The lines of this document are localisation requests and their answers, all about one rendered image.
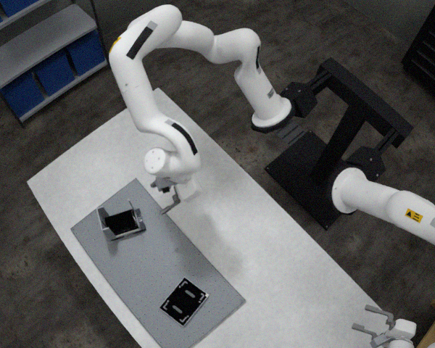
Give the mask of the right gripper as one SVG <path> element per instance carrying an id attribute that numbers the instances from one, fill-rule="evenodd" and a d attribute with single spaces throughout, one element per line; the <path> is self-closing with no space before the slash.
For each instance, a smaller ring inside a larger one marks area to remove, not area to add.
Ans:
<path id="1" fill-rule="evenodd" d="M 157 187 L 155 181 L 151 183 L 150 186 L 153 189 Z M 172 196 L 174 203 L 159 211 L 161 215 L 164 215 L 165 213 L 171 211 L 172 208 L 181 203 L 181 200 L 185 202 L 190 202 L 202 193 L 202 188 L 198 182 L 195 173 L 192 175 L 191 178 L 189 178 L 189 182 L 184 182 L 182 184 L 178 183 L 173 188 L 175 190 L 175 195 Z"/>

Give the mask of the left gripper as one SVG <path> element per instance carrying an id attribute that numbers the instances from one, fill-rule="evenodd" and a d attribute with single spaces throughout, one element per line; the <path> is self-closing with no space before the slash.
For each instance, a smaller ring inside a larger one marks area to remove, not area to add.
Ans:
<path id="1" fill-rule="evenodd" d="M 411 342 L 411 338 L 414 337 L 415 331 L 416 331 L 416 324 L 414 322 L 410 322 L 408 320 L 398 319 L 396 321 L 393 320 L 394 316 L 390 312 L 385 312 L 383 310 L 379 310 L 379 308 L 366 305 L 365 310 L 369 312 L 378 313 L 381 315 L 385 315 L 388 317 L 386 320 L 386 324 L 389 325 L 388 330 L 384 333 L 386 335 L 387 339 L 390 337 L 396 338 L 397 340 L 404 340 Z M 396 324 L 396 325 L 395 325 Z M 376 338 L 378 335 L 375 332 L 365 330 L 365 326 L 353 323 L 352 329 L 356 331 L 361 331 L 366 334 L 370 334 L 372 336 L 371 341 Z"/>

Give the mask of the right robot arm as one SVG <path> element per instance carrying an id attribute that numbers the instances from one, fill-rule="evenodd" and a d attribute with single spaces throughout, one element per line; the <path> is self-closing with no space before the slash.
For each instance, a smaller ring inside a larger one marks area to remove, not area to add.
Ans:
<path id="1" fill-rule="evenodd" d="M 260 38 L 253 30 L 241 28 L 214 36 L 203 25 L 182 21 L 180 10 L 169 4 L 135 19 L 112 45 L 109 63 L 136 128 L 166 138 L 177 150 L 154 147 L 144 159 L 145 170 L 157 176 L 158 192 L 166 194 L 171 186 L 189 182 L 200 171 L 202 159 L 190 132 L 162 114 L 146 75 L 142 59 L 161 48 L 194 50 L 215 64 L 240 60 L 242 66 L 234 78 L 255 110 L 252 122 L 259 128 L 282 121 L 291 103 L 276 94 L 260 67 Z"/>

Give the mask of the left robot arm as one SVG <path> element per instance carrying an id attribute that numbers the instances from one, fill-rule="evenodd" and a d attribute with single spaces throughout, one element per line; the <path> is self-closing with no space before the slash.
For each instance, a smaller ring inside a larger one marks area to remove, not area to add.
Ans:
<path id="1" fill-rule="evenodd" d="M 340 212 L 361 210 L 435 245 L 435 205 L 410 191 L 368 181 L 361 170 L 351 167 L 336 178 L 332 199 Z M 414 348 L 408 341 L 387 339 L 384 333 L 374 338 L 370 345 L 377 348 L 387 342 L 388 348 Z"/>

